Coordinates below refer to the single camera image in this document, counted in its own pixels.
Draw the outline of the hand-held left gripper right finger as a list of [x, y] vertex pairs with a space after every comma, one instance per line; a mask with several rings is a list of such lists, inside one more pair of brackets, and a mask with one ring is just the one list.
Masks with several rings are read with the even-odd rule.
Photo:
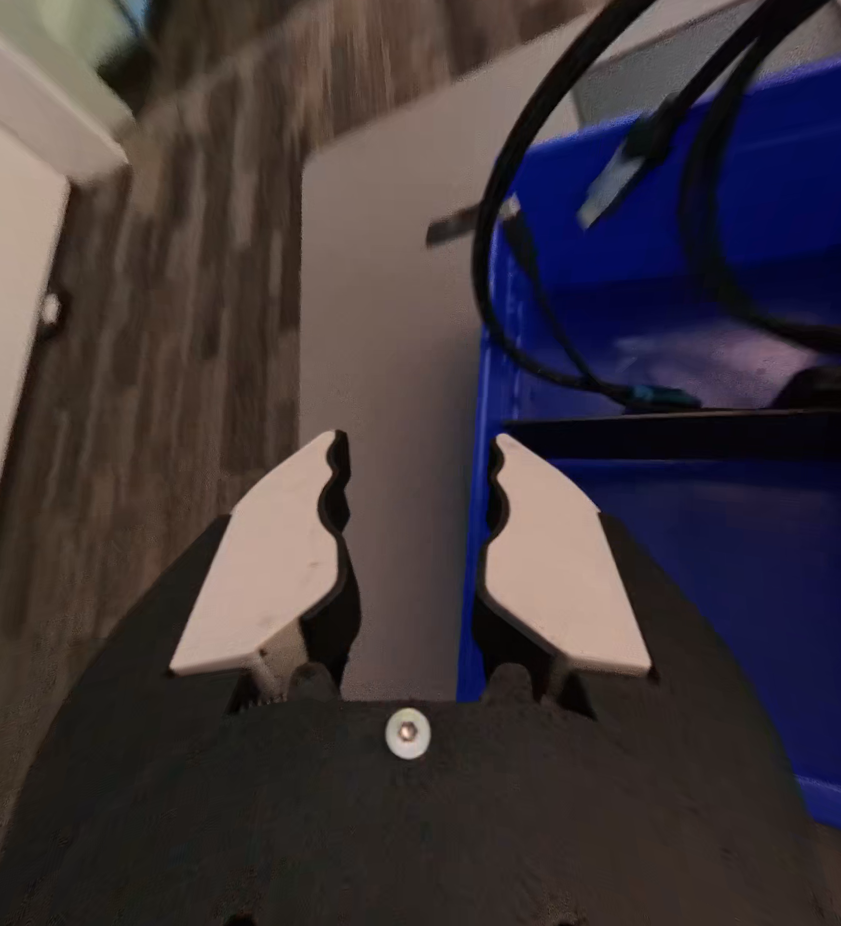
[[590, 497], [510, 434], [489, 452], [487, 537], [475, 574], [473, 633], [501, 663], [519, 634], [538, 662], [645, 677], [653, 667]]

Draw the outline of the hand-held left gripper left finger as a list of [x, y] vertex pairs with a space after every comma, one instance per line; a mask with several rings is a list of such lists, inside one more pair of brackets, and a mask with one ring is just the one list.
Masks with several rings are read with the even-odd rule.
[[350, 475], [347, 434], [327, 431], [243, 496], [173, 652], [173, 674], [239, 669], [255, 684], [288, 684], [316, 663], [342, 682], [361, 623], [344, 536]]

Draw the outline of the blue plastic bin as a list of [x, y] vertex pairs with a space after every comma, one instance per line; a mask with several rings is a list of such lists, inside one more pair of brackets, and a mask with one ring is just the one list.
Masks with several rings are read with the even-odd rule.
[[[521, 370], [485, 335], [457, 696], [484, 686], [473, 642], [474, 574], [486, 537], [493, 438], [519, 422], [600, 418], [543, 457], [617, 518], [732, 649], [781, 735], [812, 816], [841, 829], [841, 439], [808, 445], [768, 409], [802, 369], [833, 364], [740, 325], [706, 298], [681, 248], [683, 161], [669, 158], [588, 229], [576, 211], [628, 132], [622, 119], [530, 149], [514, 193], [557, 317], [602, 379], [683, 390], [727, 410], [729, 441], [687, 457], [598, 395]], [[719, 175], [724, 254], [774, 318], [841, 325], [841, 58], [752, 88]]]

